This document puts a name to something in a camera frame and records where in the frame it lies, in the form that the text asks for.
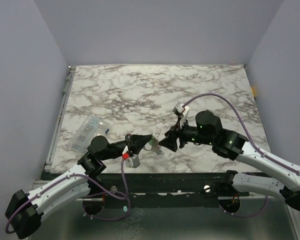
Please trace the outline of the wire keyring with keys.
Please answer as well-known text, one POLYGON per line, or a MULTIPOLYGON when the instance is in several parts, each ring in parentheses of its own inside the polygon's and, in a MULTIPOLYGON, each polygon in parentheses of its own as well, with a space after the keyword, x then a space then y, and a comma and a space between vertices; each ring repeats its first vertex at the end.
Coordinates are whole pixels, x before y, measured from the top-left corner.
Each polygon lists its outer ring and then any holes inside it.
POLYGON ((159 141, 154 136, 151 137, 151 140, 146 143, 142 149, 147 152, 153 152, 157 155, 163 153, 161 146, 159 145, 159 141))

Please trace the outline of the clear plastic compartment box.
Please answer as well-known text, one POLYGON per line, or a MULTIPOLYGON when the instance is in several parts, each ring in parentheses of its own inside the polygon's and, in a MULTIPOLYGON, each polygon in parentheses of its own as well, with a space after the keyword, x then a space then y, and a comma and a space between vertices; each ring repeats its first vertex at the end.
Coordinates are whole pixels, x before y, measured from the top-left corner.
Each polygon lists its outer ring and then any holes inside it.
POLYGON ((96 136, 106 136, 110 128, 110 124, 96 115, 89 115, 81 124, 74 136, 69 140, 67 147, 70 150, 86 153, 87 147, 96 136))

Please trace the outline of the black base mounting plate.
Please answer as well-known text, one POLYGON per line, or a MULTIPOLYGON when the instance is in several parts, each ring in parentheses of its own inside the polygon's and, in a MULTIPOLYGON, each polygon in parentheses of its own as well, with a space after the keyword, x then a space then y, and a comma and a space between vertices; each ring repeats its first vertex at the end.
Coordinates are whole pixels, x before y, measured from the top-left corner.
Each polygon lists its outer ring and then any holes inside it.
MULTIPOLYGON (((125 173, 131 208, 218 208, 219 199, 232 200, 234 196, 245 197, 249 193, 238 193, 227 185, 232 173, 125 173)), ((120 173, 102 173, 98 177, 101 185, 110 190, 117 187, 125 192, 120 173)), ((93 211, 119 209, 125 201, 105 195, 96 199, 78 199, 86 209, 93 211)))

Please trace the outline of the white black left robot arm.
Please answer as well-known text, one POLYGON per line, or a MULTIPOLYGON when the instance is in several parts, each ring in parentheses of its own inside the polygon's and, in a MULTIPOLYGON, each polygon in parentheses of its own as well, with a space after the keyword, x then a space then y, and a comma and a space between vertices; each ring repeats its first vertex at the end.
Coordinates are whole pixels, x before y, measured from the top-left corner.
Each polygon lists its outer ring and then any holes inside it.
POLYGON ((59 207, 80 198, 96 197, 99 193, 128 202, 129 191, 125 178, 125 192, 118 192, 107 190, 97 181, 97 177, 106 168, 104 160, 121 158, 122 162, 138 166, 139 153, 152 138, 150 134, 127 134, 124 140, 109 143, 103 135, 94 137, 87 153, 68 171, 35 190, 19 190, 12 195, 5 212, 5 232, 17 234, 20 240, 25 239, 41 226, 44 218, 59 207))

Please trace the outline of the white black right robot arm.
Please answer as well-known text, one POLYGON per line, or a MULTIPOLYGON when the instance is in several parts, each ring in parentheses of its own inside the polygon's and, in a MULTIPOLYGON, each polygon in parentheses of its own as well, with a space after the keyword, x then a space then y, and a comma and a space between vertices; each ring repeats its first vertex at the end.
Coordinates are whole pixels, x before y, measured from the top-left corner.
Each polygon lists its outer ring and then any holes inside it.
POLYGON ((266 174, 261 177, 228 171, 227 179, 219 184, 224 195, 230 196, 236 191, 268 195, 284 200, 300 212, 300 165, 265 151, 238 132, 223 128, 221 119, 209 110, 197 113, 195 122, 196 126, 190 126, 184 116, 179 116, 159 145, 173 152, 187 143, 209 145, 218 156, 244 163, 266 174))

